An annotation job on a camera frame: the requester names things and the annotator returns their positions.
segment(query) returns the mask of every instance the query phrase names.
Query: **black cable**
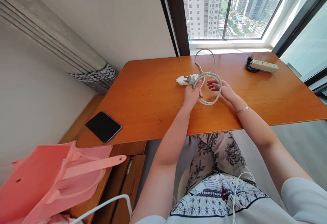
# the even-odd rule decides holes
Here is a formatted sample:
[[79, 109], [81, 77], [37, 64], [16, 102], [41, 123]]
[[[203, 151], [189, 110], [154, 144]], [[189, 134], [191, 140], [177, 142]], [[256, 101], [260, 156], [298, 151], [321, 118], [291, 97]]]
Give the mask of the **black cable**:
[[259, 72], [260, 69], [252, 68], [250, 66], [250, 62], [253, 60], [253, 55], [249, 56], [248, 59], [246, 60], [245, 68], [249, 72]]

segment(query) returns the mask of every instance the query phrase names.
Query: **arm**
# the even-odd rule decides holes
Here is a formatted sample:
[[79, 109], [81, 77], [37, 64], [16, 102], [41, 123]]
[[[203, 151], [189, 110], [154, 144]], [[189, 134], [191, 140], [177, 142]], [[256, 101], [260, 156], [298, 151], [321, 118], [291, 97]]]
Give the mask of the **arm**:
[[[212, 91], [219, 90], [215, 80], [207, 81], [207, 85]], [[226, 81], [222, 81], [221, 94], [231, 102], [235, 112], [248, 106], [241, 97], [234, 93]], [[288, 153], [269, 125], [255, 111], [250, 108], [242, 113], [237, 113], [237, 116], [245, 132], [257, 146], [279, 194], [281, 194], [283, 183], [289, 178], [301, 177], [313, 181]]]
[[130, 223], [150, 215], [168, 217], [173, 201], [176, 164], [185, 141], [190, 113], [199, 96], [203, 97], [200, 86], [201, 82], [198, 82], [194, 90], [191, 85], [185, 88], [183, 106], [158, 147]]

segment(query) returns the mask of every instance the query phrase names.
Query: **floral pants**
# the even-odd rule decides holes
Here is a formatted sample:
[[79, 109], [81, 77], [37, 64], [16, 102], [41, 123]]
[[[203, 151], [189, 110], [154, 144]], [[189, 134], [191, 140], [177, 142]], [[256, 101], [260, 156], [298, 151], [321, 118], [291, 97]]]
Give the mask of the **floral pants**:
[[[194, 135], [193, 138], [199, 141], [199, 146], [191, 162], [185, 194], [213, 174], [226, 173], [239, 177], [249, 171], [231, 131]], [[256, 186], [250, 174], [243, 174], [240, 178]]]

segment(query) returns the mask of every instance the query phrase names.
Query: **curtain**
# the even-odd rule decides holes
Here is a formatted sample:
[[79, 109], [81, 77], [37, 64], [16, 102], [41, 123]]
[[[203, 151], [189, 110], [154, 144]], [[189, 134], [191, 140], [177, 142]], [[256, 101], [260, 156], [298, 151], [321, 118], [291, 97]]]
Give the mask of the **curtain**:
[[0, 20], [47, 51], [74, 78], [106, 93], [118, 72], [41, 0], [0, 0]]

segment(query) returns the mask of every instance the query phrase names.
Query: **city view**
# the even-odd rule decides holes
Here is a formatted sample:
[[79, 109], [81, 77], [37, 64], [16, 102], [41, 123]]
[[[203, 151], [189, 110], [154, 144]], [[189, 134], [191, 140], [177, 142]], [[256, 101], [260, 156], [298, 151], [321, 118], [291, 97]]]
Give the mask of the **city view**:
[[261, 38], [280, 0], [183, 0], [190, 40]]

